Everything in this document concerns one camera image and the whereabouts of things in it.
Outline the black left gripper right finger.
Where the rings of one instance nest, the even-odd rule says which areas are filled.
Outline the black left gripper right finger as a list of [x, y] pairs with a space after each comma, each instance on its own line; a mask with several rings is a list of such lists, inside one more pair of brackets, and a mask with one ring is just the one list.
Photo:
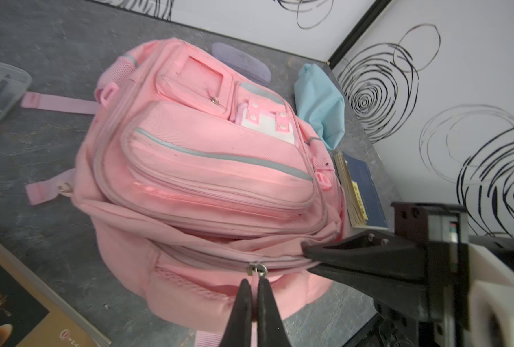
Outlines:
[[258, 347], [291, 347], [271, 284], [265, 277], [258, 282], [256, 321]]

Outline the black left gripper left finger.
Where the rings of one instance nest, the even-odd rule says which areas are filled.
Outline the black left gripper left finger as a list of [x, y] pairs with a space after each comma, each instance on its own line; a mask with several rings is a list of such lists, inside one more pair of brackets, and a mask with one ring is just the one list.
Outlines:
[[250, 347], [252, 331], [252, 291], [248, 280], [244, 279], [238, 288], [230, 318], [219, 347]]

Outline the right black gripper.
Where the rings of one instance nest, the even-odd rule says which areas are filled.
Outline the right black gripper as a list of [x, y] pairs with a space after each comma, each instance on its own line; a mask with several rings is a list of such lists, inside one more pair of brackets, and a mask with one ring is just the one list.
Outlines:
[[394, 202], [394, 234], [364, 231], [307, 246], [309, 271], [374, 299], [400, 346], [463, 346], [469, 226], [461, 205]]

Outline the navy blue notebook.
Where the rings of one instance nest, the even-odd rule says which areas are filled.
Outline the navy blue notebook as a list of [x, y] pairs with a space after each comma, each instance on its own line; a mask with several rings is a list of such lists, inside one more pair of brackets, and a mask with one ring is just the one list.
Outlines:
[[345, 191], [352, 229], [387, 231], [389, 225], [367, 163], [338, 150], [334, 154], [334, 164]]

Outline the pink student backpack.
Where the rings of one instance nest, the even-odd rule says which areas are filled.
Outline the pink student backpack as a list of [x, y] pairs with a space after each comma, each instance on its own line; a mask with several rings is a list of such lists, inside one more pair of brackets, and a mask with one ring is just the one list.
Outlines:
[[222, 333], [255, 272], [282, 318], [329, 290], [303, 249], [348, 235], [345, 194], [319, 136], [274, 91], [171, 38], [119, 56], [94, 101], [28, 93], [21, 105], [94, 117], [76, 166], [27, 195], [70, 197], [106, 266], [158, 317]]

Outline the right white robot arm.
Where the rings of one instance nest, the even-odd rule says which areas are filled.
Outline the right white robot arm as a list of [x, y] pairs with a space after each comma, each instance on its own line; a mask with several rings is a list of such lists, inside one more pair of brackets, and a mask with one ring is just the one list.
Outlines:
[[413, 346], [514, 346], [514, 239], [470, 234], [460, 205], [396, 202], [394, 231], [308, 246]]

